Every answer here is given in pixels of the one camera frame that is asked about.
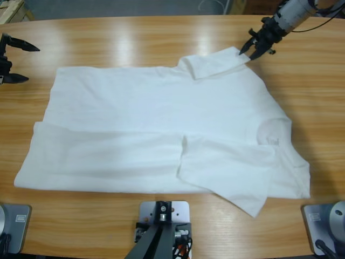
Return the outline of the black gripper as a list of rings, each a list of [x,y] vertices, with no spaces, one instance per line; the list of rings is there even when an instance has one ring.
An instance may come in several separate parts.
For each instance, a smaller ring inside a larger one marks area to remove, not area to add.
[[[261,22],[263,25],[259,31],[249,30],[249,34],[252,37],[243,45],[239,53],[245,53],[254,45],[255,51],[249,57],[251,60],[255,60],[265,53],[275,54],[272,46],[280,42],[283,36],[286,35],[285,30],[279,26],[273,17],[264,17],[261,19]]]
[[[28,52],[38,52],[40,49],[25,40],[13,38],[6,33],[1,36],[1,84],[19,84],[28,81],[29,78],[26,76],[10,73],[12,62],[8,61],[6,56],[7,45]]]

